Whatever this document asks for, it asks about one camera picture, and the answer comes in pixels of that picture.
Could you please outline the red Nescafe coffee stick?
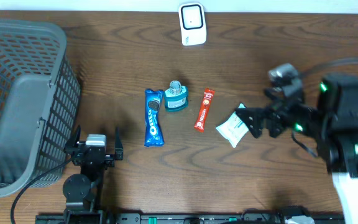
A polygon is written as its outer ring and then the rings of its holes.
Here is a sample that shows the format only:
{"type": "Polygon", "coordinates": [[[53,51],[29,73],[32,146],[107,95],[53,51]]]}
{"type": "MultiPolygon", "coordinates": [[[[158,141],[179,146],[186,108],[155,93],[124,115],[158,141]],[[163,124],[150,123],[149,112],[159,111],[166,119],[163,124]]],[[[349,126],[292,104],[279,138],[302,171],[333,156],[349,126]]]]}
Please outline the red Nescafe coffee stick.
{"type": "Polygon", "coordinates": [[[200,110],[199,110],[198,117],[197,117],[197,120],[194,125],[194,128],[201,133],[204,132],[205,121],[208,116],[208,111],[211,106],[211,102],[212,102],[214,94],[215,94],[214,90],[211,90],[209,88],[206,88],[204,90],[200,110]]]}

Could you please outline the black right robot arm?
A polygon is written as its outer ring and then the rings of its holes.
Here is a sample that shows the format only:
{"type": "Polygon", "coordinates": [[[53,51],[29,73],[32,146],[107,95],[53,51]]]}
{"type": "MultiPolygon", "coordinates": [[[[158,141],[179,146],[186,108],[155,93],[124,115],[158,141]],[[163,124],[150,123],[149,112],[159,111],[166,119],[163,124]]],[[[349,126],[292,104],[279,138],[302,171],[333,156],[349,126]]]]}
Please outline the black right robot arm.
{"type": "Polygon", "coordinates": [[[250,133],[259,138],[263,129],[277,138],[285,130],[315,140],[316,150],[300,144],[313,157],[320,157],[333,178],[346,223],[358,223],[358,77],[329,73],[320,83],[317,107],[305,104],[300,77],[279,78],[283,97],[265,94],[272,103],[264,108],[239,108],[236,115],[250,133]]]}

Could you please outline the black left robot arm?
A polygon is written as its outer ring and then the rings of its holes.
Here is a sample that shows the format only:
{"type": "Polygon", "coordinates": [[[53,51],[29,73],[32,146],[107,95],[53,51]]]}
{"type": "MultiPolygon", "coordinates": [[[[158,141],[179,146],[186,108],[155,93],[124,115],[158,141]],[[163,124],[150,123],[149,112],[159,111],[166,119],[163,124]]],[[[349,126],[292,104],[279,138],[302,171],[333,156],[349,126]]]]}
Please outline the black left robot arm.
{"type": "Polygon", "coordinates": [[[64,147],[72,163],[80,167],[80,173],[69,176],[63,184],[66,198],[63,223],[115,223],[114,215],[102,210],[100,202],[105,171],[114,167],[116,161],[123,160],[124,148],[119,130],[115,131],[113,154],[106,152],[105,135],[90,134],[81,141],[80,133],[81,128],[77,128],[64,147]]]}

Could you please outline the blue Oreo cookie pack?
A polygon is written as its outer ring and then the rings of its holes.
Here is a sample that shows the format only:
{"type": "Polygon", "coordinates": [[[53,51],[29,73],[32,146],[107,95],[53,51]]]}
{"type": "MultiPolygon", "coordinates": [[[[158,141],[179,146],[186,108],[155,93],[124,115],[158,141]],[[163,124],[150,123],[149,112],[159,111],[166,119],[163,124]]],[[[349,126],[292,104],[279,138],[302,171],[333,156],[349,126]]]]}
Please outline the blue Oreo cookie pack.
{"type": "Polygon", "coordinates": [[[144,146],[163,146],[163,134],[158,123],[158,113],[163,99],[162,90],[145,90],[145,142],[144,146]]]}

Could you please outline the teal mouthwash bottle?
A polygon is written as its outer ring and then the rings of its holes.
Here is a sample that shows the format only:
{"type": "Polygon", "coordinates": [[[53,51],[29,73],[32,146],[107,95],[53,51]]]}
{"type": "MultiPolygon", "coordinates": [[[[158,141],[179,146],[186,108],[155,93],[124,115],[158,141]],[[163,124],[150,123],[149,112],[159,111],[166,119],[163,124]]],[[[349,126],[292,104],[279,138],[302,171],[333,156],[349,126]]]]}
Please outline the teal mouthwash bottle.
{"type": "Polygon", "coordinates": [[[180,111],[188,106],[188,89],[178,80],[173,80],[164,91],[164,98],[167,111],[180,111]]]}

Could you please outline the white teal wet wipes pack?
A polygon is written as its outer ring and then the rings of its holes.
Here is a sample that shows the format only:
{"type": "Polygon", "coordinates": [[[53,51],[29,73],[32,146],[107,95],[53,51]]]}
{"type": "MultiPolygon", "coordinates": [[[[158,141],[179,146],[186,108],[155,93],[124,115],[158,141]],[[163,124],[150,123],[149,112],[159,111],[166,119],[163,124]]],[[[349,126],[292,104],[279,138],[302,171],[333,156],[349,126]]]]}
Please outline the white teal wet wipes pack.
{"type": "Polygon", "coordinates": [[[233,112],[228,119],[216,127],[218,133],[229,141],[233,148],[236,148],[240,140],[249,131],[244,122],[233,112]]]}

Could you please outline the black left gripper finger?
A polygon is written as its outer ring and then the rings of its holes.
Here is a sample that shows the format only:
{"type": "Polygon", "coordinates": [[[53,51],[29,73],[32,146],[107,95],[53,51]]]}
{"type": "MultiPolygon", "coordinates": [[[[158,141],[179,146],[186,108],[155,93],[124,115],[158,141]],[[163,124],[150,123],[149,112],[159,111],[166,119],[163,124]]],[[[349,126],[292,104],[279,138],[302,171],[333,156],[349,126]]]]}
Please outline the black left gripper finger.
{"type": "Polygon", "coordinates": [[[64,146],[64,152],[76,152],[78,150],[81,127],[77,126],[75,132],[71,135],[64,146]]]}
{"type": "Polygon", "coordinates": [[[114,142],[114,157],[117,161],[122,161],[124,157],[124,148],[119,135],[119,128],[116,127],[115,142],[114,142]]]}

